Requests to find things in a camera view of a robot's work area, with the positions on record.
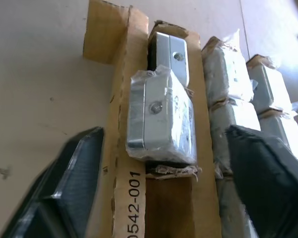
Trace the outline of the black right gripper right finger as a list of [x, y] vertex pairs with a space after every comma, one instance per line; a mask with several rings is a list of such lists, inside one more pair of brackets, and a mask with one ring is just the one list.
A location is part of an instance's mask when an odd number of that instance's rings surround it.
[[237, 194], [259, 238], [298, 238], [298, 159], [262, 131], [226, 129]]

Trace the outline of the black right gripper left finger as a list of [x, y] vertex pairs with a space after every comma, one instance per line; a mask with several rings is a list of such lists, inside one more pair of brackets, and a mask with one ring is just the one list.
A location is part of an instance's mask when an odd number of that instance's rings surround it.
[[32, 183], [0, 238], [85, 238], [103, 139], [100, 126], [70, 138]]

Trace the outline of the brown cardboard divider tray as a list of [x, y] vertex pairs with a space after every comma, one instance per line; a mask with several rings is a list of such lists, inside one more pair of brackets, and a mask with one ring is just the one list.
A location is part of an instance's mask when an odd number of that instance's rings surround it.
[[92, 238], [222, 238], [207, 97], [198, 33], [157, 21], [154, 28], [188, 44], [189, 88], [197, 136], [197, 176], [157, 180], [126, 151], [131, 77], [147, 67], [149, 19], [137, 8], [89, 0], [83, 56], [115, 66], [105, 128], [100, 222]]

